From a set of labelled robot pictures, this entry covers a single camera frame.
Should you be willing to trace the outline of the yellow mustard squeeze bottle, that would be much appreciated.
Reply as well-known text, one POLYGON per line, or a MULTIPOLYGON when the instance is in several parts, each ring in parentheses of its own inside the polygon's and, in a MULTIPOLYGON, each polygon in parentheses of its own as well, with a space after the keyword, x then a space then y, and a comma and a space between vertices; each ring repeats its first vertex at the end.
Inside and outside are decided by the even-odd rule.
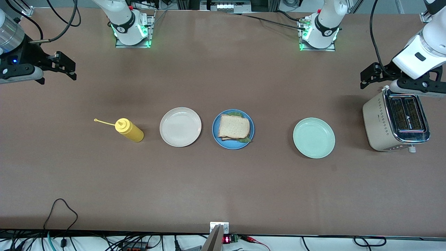
POLYGON ((113 126, 118 133, 132 142, 138 143, 144 139, 144 132, 129 119, 118 119, 115 123, 109 123, 98 119, 94 119, 94 121, 113 126))

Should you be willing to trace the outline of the green lettuce leaf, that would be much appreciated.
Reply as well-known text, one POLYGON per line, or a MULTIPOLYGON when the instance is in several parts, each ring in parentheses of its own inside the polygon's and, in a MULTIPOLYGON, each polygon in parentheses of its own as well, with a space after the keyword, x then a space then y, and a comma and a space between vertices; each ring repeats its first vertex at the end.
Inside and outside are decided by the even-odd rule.
POLYGON ((250 130, 250 122, 241 112, 229 112, 221 115, 218 136, 223 141, 235 140, 242 143, 250 142, 250 130))

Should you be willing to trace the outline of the pale green round plate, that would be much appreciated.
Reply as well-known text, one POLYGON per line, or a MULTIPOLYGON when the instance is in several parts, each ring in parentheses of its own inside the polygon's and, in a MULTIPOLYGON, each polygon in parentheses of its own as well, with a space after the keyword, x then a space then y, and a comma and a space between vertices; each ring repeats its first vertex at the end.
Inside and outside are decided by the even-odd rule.
POLYGON ((315 117, 299 121, 293 129, 292 137, 296 149, 312 159, 327 157, 336 144, 336 136, 330 125, 315 117))

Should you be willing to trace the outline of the beige round plate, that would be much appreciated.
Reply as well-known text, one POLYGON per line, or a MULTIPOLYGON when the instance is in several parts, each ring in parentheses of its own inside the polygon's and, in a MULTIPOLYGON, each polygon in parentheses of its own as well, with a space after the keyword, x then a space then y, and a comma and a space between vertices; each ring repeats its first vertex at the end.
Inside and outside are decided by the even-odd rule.
POLYGON ((170 146, 186 147, 193 144, 202 132, 202 121, 196 111, 187 107, 169 110, 161 119, 161 138, 170 146))

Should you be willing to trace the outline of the blue round plate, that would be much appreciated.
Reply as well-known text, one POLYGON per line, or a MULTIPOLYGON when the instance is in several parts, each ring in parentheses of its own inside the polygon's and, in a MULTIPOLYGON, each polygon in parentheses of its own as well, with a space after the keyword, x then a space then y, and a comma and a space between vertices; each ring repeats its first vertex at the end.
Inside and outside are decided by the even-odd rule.
POLYGON ((229 149, 229 150, 239 150, 239 149, 242 149, 243 147, 247 146, 250 143, 250 141, 253 140, 254 135, 255 135, 255 126, 254 126, 254 122, 253 122, 252 118, 247 113, 243 112, 242 110, 238 110, 238 109, 228 109, 228 110, 222 111, 214 119, 214 122, 212 125, 212 133, 213 133, 213 137, 214 137, 215 141, 223 148, 229 149), (218 129, 220 126, 220 116, 222 114, 240 115, 241 117, 248 119, 250 122, 250 127, 251 127, 250 134, 247 137, 249 140, 222 141, 221 138, 218 137, 218 129))

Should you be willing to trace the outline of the beige chrome toaster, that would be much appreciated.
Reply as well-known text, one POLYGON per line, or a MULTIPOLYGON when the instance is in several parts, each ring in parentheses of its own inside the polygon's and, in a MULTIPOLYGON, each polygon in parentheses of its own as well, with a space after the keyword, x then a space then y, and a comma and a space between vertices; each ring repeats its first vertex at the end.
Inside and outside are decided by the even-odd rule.
POLYGON ((369 145, 376 151, 394 152, 429 141, 430 128, 417 95, 392 92, 384 88, 362 108, 369 145))

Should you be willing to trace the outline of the lit control box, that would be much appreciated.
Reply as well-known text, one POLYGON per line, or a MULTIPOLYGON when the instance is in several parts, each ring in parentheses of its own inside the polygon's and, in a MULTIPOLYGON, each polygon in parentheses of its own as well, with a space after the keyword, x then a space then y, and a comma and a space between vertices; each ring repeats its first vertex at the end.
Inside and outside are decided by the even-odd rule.
POLYGON ((200 0, 200 10, 226 13, 245 13, 252 11, 250 0, 200 0))

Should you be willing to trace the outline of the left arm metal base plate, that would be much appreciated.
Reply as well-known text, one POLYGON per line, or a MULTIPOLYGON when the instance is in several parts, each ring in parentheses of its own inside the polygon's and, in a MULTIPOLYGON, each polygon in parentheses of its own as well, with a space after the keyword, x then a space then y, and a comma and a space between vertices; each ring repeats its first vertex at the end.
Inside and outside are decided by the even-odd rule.
POLYGON ((336 50, 336 46, 335 46, 335 40, 336 40, 336 34, 338 33, 339 30, 336 31, 335 35, 333 36, 333 38, 331 38, 331 43, 328 47, 325 48, 316 48, 313 47, 312 45, 310 45, 308 43, 308 41, 305 38, 308 38, 312 28, 311 28, 311 24, 310 24, 310 19, 303 19, 300 18, 299 21, 297 21, 297 26, 299 28, 303 28, 304 30, 298 30, 298 37, 299 37, 299 49, 300 51, 332 51, 334 52, 336 50))

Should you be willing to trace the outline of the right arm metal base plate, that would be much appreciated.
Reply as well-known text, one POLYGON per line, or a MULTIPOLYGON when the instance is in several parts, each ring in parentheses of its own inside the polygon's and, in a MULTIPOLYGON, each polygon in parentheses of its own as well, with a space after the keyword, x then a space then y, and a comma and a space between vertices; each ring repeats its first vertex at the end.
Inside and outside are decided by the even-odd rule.
POLYGON ((110 24, 116 38, 115 48, 150 48, 152 45, 155 16, 133 10, 135 17, 127 27, 110 24))

